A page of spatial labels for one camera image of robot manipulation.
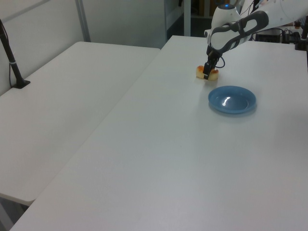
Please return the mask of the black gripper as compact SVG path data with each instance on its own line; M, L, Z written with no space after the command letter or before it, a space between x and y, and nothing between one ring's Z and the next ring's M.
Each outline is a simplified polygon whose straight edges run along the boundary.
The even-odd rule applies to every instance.
M210 64L212 64L211 70L214 70L216 67L216 64L218 63L220 57L222 56L221 53L219 53L217 50L215 50L211 46L207 47L206 54L207 54L207 63L205 63L204 70L203 70L204 79L209 78Z

